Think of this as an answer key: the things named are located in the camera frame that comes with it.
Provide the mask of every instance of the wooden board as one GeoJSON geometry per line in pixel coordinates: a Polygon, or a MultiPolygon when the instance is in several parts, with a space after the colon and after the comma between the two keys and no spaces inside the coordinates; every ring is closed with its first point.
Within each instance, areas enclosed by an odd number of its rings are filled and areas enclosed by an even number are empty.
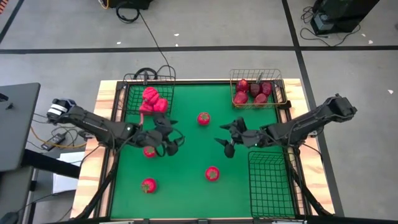
{"type": "MultiPolygon", "coordinates": [[[[292,102],[292,108],[290,109],[292,118],[298,117],[301,114],[308,112],[307,102],[304,97],[304,92],[300,79],[287,78],[284,79],[284,82],[287,99],[292,102]]],[[[105,118],[111,117],[116,83],[116,80],[101,81],[94,109],[95,114],[103,116],[105,118]]],[[[314,147],[315,149],[318,149],[316,139],[307,139],[306,144],[314,147]]],[[[90,153],[93,149],[97,147],[97,145],[98,142],[96,140],[89,140],[87,142],[85,154],[90,153]]],[[[302,167],[307,187],[326,210],[334,213],[329,188],[326,182],[325,171],[323,169],[323,164],[321,162],[319,154],[314,150],[309,149],[307,146],[302,146],[300,150],[300,158],[302,161],[302,167]]],[[[92,155],[86,158],[84,164],[82,165],[70,217],[75,217],[79,215],[97,191],[100,181],[103,157],[104,148],[99,147],[94,153],[92,153],[92,155]]],[[[103,200],[101,202],[102,206],[100,216],[105,216],[106,214],[106,206],[108,202],[107,193],[108,191],[105,192],[103,200]]]]}

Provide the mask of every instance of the white paper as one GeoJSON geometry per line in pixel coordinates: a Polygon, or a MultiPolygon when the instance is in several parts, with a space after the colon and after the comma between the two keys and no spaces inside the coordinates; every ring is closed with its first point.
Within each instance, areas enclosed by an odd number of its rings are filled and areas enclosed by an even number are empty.
{"type": "MultiPolygon", "coordinates": [[[[85,152],[62,153],[58,160],[63,162],[74,162],[73,165],[80,166],[85,152]]],[[[66,190],[76,190],[78,179],[53,174],[52,193],[64,192],[66,190]]]]}

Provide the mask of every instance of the concrete floor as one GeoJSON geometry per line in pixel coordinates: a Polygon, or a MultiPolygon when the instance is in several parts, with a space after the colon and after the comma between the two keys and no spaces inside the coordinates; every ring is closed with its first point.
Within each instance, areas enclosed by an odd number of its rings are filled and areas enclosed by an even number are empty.
{"type": "MultiPolygon", "coordinates": [[[[314,1],[287,2],[298,34],[305,27],[300,20],[302,8],[314,1]]],[[[0,15],[0,29],[16,4],[17,0],[11,0],[0,15]]],[[[362,21],[362,30],[343,45],[369,46],[369,40],[372,45],[398,45],[398,30],[394,28],[397,9],[397,1],[381,0],[362,21]]],[[[293,46],[281,0],[155,0],[143,15],[163,47],[293,46]]],[[[333,44],[342,36],[331,35],[327,41],[333,44]]],[[[316,40],[298,37],[298,41],[301,46],[322,46],[316,40]]],[[[97,0],[25,0],[0,50],[154,46],[141,20],[123,24],[113,9],[103,10],[97,0]]],[[[228,78],[232,68],[279,68],[285,78],[302,78],[294,51],[166,52],[165,56],[175,67],[177,78],[228,78]]],[[[340,93],[358,109],[352,121],[325,128],[345,215],[398,220],[394,139],[398,127],[394,119],[398,51],[307,51],[303,58],[317,104],[340,93]]],[[[41,83],[36,109],[40,114],[57,97],[75,99],[92,111],[101,80],[122,79],[125,73],[163,64],[157,52],[0,54],[0,85],[41,83]]],[[[43,138],[49,138],[53,129],[36,123],[34,128],[43,138]]],[[[29,140],[39,144],[33,136],[29,140]]],[[[51,175],[42,176],[39,184],[44,194],[51,189],[51,175]]],[[[58,220],[70,208],[72,198],[40,202],[34,223],[58,220]]]]}

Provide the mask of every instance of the black stand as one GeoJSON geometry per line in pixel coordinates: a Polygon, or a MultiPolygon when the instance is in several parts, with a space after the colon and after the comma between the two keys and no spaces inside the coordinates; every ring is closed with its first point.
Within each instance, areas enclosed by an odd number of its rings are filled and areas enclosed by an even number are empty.
{"type": "Polygon", "coordinates": [[[66,177],[79,178],[80,167],[25,149],[22,166],[32,166],[66,177]]]}

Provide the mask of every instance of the red fruit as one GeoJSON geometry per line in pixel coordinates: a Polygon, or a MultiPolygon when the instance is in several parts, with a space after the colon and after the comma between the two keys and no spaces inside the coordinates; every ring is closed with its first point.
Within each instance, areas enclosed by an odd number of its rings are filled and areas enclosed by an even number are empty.
{"type": "Polygon", "coordinates": [[[261,83],[262,93],[265,94],[267,97],[271,95],[272,92],[272,84],[271,82],[263,82],[261,83]]]}
{"type": "Polygon", "coordinates": [[[144,155],[147,158],[153,158],[156,156],[155,148],[152,146],[146,146],[144,147],[144,155]]]}
{"type": "Polygon", "coordinates": [[[217,167],[211,166],[207,168],[205,172],[205,177],[209,181],[216,181],[220,177],[220,171],[218,170],[217,167]]]}
{"type": "Polygon", "coordinates": [[[166,99],[160,98],[154,105],[154,112],[166,113],[169,102],[166,99]]]}
{"type": "Polygon", "coordinates": [[[142,102],[141,106],[139,107],[139,112],[144,115],[151,115],[153,111],[154,111],[154,107],[145,101],[142,102]]]}
{"type": "Polygon", "coordinates": [[[152,178],[146,178],[142,181],[141,189],[147,194],[154,193],[156,190],[156,181],[152,178]]]}
{"type": "Polygon", "coordinates": [[[236,93],[235,97],[234,97],[234,103],[235,104],[245,104],[248,101],[248,95],[243,92],[243,91],[239,91],[236,93]]]}
{"type": "Polygon", "coordinates": [[[261,93],[261,86],[257,83],[250,84],[250,95],[256,97],[258,94],[261,93]]]}
{"type": "Polygon", "coordinates": [[[154,87],[147,87],[142,92],[142,99],[150,105],[154,105],[159,99],[159,93],[154,87]]]}
{"type": "Polygon", "coordinates": [[[197,120],[200,125],[207,125],[210,123],[210,115],[209,113],[202,112],[199,114],[197,120]]]}
{"type": "Polygon", "coordinates": [[[259,105],[259,103],[267,103],[267,102],[268,102],[268,97],[263,93],[258,94],[258,96],[256,96],[256,98],[254,99],[254,104],[257,107],[263,107],[264,105],[259,105]]]}
{"type": "Polygon", "coordinates": [[[245,79],[242,79],[239,82],[237,82],[235,90],[236,90],[236,92],[239,92],[239,91],[247,92],[249,90],[248,81],[246,81],[245,79]]]}

